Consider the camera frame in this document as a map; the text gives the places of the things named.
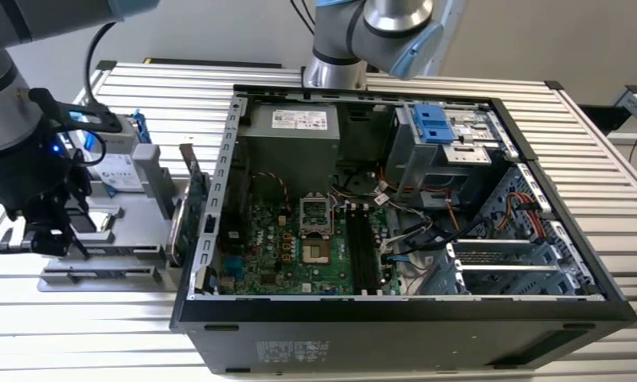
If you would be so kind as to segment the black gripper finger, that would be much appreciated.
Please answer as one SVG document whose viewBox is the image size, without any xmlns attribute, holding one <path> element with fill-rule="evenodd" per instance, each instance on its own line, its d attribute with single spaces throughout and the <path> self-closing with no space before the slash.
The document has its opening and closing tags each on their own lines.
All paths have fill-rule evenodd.
<svg viewBox="0 0 637 382">
<path fill-rule="evenodd" d="M 90 206 L 84 198 L 66 194 L 52 198 L 56 227 L 62 230 L 70 255 L 88 259 L 90 253 L 78 234 L 91 232 Z"/>
<path fill-rule="evenodd" d="M 60 205 L 52 199 L 42 198 L 21 210 L 8 209 L 12 222 L 25 219 L 24 231 L 17 226 L 8 230 L 0 240 L 0 254 L 38 253 L 54 257 L 67 256 L 67 225 Z"/>
</svg>

